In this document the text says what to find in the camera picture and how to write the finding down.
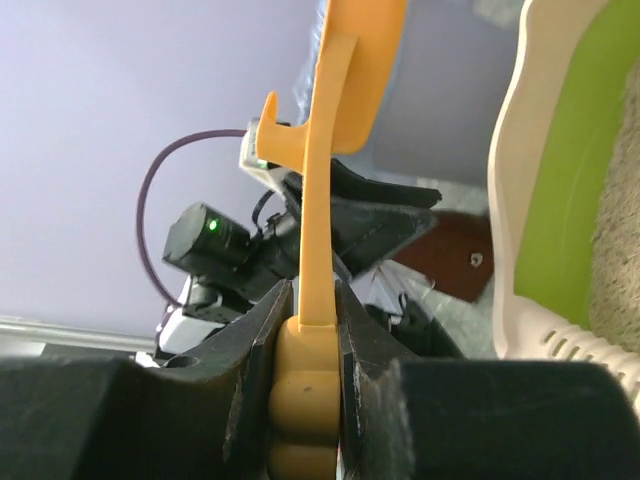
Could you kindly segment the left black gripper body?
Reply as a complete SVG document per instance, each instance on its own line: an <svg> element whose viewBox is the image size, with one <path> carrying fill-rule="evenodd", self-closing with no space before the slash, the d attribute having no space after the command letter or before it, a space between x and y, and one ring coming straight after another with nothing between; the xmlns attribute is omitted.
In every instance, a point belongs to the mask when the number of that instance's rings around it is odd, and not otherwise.
<svg viewBox="0 0 640 480"><path fill-rule="evenodd" d="M282 279L292 280L299 274L300 218L302 201L302 177L289 172L277 183L278 191L269 189L258 201L252 219L256 221L268 198L278 194L284 200L285 210L276 213L257 226L256 235L251 240L249 255L249 284L274 285ZM339 200L346 200L350 193L350 173L331 173L331 206L333 235L333 268L337 275L350 279L350 270L344 257L339 256L340 245Z"/></svg>

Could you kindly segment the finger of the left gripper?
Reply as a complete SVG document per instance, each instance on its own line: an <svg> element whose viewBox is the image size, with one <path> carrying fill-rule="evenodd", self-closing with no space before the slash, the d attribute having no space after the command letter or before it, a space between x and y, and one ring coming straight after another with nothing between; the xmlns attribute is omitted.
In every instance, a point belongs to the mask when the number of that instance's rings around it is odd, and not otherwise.
<svg viewBox="0 0 640 480"><path fill-rule="evenodd" d="M429 208L335 199L331 201L332 249L336 272L357 278L428 232Z"/></svg>
<svg viewBox="0 0 640 480"><path fill-rule="evenodd" d="M431 209L442 200L439 190L367 179L331 160L331 195L346 200Z"/></svg>

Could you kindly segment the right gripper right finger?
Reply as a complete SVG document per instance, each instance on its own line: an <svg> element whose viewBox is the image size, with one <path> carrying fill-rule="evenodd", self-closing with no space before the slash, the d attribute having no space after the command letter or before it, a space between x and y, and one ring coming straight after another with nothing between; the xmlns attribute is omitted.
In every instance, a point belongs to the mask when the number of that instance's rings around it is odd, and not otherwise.
<svg viewBox="0 0 640 480"><path fill-rule="evenodd" d="M635 479L639 423L583 362L422 358L336 286L349 479Z"/></svg>

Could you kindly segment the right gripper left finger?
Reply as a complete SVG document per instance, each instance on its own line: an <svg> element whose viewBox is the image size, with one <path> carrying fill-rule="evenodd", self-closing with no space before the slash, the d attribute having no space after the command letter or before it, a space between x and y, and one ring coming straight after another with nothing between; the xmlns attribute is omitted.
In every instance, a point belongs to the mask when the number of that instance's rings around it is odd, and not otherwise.
<svg viewBox="0 0 640 480"><path fill-rule="evenodd" d="M246 315L159 368L123 358L1 364L5 479L261 479L282 281Z"/></svg>

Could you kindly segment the orange litter scoop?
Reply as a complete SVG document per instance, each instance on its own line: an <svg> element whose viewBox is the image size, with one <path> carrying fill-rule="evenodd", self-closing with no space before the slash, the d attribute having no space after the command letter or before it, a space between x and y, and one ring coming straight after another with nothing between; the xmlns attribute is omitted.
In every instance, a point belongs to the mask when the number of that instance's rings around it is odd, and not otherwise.
<svg viewBox="0 0 640 480"><path fill-rule="evenodd" d="M259 158L303 177L298 312L282 325L269 396L272 479L333 479L341 377L331 248L331 157L367 142L404 31L405 1L330 1L308 120L277 124L267 97L257 128Z"/></svg>

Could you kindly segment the beige green litter box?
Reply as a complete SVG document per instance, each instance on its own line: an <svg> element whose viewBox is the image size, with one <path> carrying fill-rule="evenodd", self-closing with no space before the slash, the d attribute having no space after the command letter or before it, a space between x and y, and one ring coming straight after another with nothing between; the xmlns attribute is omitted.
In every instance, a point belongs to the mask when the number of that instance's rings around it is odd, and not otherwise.
<svg viewBox="0 0 640 480"><path fill-rule="evenodd" d="M592 239L639 57L635 1L528 1L488 157L502 359L589 361L639 400L639 357L591 332Z"/></svg>

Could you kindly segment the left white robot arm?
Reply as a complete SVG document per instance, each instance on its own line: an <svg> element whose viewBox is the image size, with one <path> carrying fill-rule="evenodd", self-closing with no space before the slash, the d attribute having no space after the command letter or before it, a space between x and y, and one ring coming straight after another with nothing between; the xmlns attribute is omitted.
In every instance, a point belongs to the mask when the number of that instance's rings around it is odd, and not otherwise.
<svg viewBox="0 0 640 480"><path fill-rule="evenodd" d="M282 280L299 274L303 185L285 175L285 211L250 233L205 203L187 208L170 227L163 260L191 278L177 313L161 323L157 348L181 354L246 314ZM370 271L436 223L436 189L366 179L331 164L333 270L346 282Z"/></svg>

